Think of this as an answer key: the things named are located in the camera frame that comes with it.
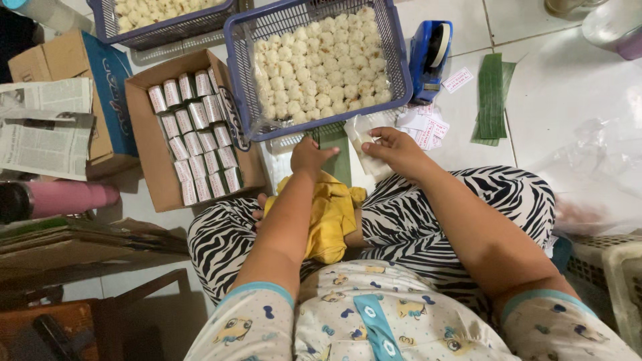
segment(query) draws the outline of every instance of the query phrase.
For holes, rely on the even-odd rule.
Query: newspaper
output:
[[[68,116],[73,121],[3,119],[0,168],[86,181],[94,116]]]
[[[0,118],[73,121],[70,112],[91,113],[93,80],[0,85]]]

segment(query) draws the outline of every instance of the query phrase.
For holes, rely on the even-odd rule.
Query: zebra print pants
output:
[[[555,219],[555,200],[546,182],[508,166],[451,173],[543,247]],[[214,304],[227,293],[252,248],[256,237],[252,211],[256,209],[256,199],[224,200],[198,215],[189,228],[192,262]],[[490,303],[457,259],[417,186],[399,175],[382,180],[363,204],[362,219],[364,239],[372,248],[361,252],[360,259],[391,261],[409,268],[489,320]],[[301,278],[323,266],[306,260]]]

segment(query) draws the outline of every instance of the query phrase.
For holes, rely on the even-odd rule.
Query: blue plastic basket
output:
[[[247,35],[252,41],[268,40],[272,34],[293,32],[299,26],[320,21],[341,13],[356,13],[368,5],[374,9],[375,21],[381,34],[381,49],[387,60],[386,72],[390,79],[392,101],[372,107],[345,112],[328,118],[309,121],[286,128],[263,127],[251,140],[265,141],[275,137],[302,132],[303,130],[349,119],[357,114],[370,114],[400,107],[412,96],[412,81],[406,60],[406,45],[401,33],[397,8],[392,0],[282,0],[248,12],[233,15],[225,22],[223,32],[227,46],[227,66],[232,79],[234,97],[241,116],[245,134],[250,134],[251,124],[260,117],[259,97],[252,78]]]
[[[119,43],[130,49],[147,50],[223,28],[227,18],[236,13],[237,0],[226,0],[211,8],[187,13],[156,24],[119,34],[115,0],[86,0],[94,10],[96,35],[106,44]]]

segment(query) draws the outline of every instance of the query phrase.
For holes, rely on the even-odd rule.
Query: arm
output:
[[[230,290],[249,282],[267,281],[297,298],[315,182],[321,165],[339,152],[338,148],[318,150],[317,146],[305,137],[294,148],[290,163],[293,175],[262,221],[261,231]]]
[[[408,134],[394,128],[371,132],[380,144],[365,143],[363,151],[424,191],[457,257],[500,312],[525,290],[547,288],[579,298],[526,233],[439,167]]]

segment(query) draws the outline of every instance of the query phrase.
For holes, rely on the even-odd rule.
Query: yellow cloth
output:
[[[277,187],[280,193],[290,177],[285,177]],[[277,196],[268,198],[265,215]],[[343,236],[357,230],[354,208],[361,207],[365,200],[365,189],[348,187],[330,174],[321,171],[315,184],[310,214],[310,229],[306,259],[315,258],[326,264],[341,260],[345,252]]]

